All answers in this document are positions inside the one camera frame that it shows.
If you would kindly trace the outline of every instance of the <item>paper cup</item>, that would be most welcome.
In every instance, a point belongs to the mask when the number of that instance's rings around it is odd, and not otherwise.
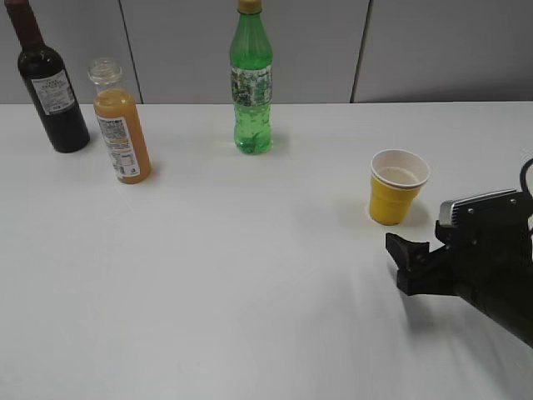
[[[371,163],[371,217],[383,225],[401,223],[430,177],[427,163],[405,150],[385,150]]]

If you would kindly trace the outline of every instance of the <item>dark glass bottle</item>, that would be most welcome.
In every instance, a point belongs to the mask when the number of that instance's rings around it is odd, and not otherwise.
[[[89,134],[63,60],[44,44],[28,0],[5,4],[22,45],[18,71],[53,148],[60,153],[84,148]]]

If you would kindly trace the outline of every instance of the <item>bottle label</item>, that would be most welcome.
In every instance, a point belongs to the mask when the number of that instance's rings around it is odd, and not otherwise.
[[[232,67],[233,102],[245,107],[272,101],[272,66],[250,70]]]
[[[140,175],[141,169],[135,156],[126,119],[124,117],[103,118],[99,116],[97,116],[97,119],[118,177],[136,177]]]
[[[76,102],[64,69],[51,77],[32,79],[32,84],[47,115],[62,113]]]

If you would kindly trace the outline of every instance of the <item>bottle cap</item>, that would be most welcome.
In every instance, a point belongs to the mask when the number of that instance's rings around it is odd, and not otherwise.
[[[262,11],[262,0],[239,0],[239,12],[257,14]]]

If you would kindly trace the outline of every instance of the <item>cable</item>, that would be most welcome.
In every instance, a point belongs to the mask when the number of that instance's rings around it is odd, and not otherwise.
[[[530,198],[530,200],[533,200],[533,196],[531,196],[531,192],[530,192],[530,189],[529,187],[527,186],[527,180],[526,180],[526,176],[527,176],[527,171],[530,169],[530,167],[533,165],[533,158],[531,160],[529,160],[528,162],[526,162],[524,164],[524,167],[522,167],[521,171],[520,171],[520,186],[522,188],[522,192]]]

